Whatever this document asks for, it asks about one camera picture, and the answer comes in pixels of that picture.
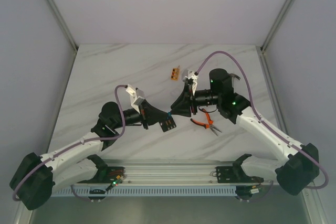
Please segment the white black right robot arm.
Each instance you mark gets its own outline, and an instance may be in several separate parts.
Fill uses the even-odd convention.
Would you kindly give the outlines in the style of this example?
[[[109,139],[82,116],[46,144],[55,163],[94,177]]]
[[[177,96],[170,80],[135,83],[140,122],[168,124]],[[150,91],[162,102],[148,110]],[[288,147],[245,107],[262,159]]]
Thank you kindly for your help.
[[[185,117],[201,107],[214,105],[220,115],[245,129],[268,146],[275,160],[245,154],[233,167],[233,177],[240,182],[248,177],[276,181],[287,193],[295,196],[319,175],[319,152],[311,143],[304,145],[268,122],[244,96],[234,91],[233,81],[239,77],[224,69],[209,73],[210,88],[197,90],[198,76],[192,71],[183,74],[184,88],[171,105],[171,113]]]

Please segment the black fuse box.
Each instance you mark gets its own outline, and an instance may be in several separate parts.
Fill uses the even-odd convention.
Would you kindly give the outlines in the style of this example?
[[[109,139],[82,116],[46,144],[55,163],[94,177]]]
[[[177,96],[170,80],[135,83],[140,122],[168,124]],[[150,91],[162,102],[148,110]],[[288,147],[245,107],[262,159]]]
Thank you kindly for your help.
[[[167,131],[170,131],[176,128],[176,123],[172,117],[169,117],[163,121],[160,121],[159,125],[163,132],[167,132]]]

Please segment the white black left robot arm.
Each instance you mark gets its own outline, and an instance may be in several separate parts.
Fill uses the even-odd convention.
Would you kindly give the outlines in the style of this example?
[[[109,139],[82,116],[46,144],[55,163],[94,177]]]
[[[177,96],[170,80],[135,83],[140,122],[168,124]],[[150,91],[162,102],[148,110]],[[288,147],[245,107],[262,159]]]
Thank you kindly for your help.
[[[9,183],[13,200],[35,210],[63,188],[88,180],[102,183],[108,166],[99,155],[123,135],[126,126],[140,123],[147,129],[168,117],[169,113],[147,100],[138,110],[123,111],[117,102],[104,104],[96,125],[85,136],[56,151],[41,155],[31,152],[22,159]]]

